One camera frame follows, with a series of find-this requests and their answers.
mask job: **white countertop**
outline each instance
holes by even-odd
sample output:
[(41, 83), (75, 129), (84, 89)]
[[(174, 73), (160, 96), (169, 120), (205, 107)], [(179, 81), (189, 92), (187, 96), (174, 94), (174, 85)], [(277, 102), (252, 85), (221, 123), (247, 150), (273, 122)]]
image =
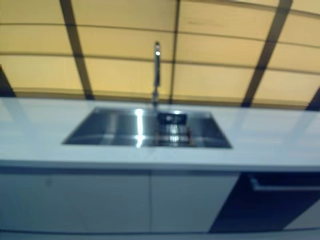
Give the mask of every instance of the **white countertop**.
[(150, 108), (146, 103), (0, 98), (0, 167), (320, 172), (320, 113), (160, 105), (209, 111), (232, 149), (65, 145), (95, 108)]

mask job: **faucet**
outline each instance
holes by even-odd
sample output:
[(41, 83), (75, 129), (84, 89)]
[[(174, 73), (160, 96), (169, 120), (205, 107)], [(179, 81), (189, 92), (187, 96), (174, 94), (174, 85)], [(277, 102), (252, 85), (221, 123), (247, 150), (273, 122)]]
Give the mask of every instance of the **faucet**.
[(152, 105), (154, 110), (157, 110), (158, 106), (158, 87), (160, 86), (160, 44), (155, 42), (154, 44), (154, 91), (152, 93)]

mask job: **stainless steel sink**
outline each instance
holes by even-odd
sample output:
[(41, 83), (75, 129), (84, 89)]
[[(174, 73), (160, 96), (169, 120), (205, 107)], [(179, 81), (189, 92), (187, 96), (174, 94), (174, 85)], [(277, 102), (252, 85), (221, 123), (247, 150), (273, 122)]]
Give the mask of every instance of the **stainless steel sink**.
[(231, 148), (209, 112), (141, 108), (97, 107), (63, 143)]

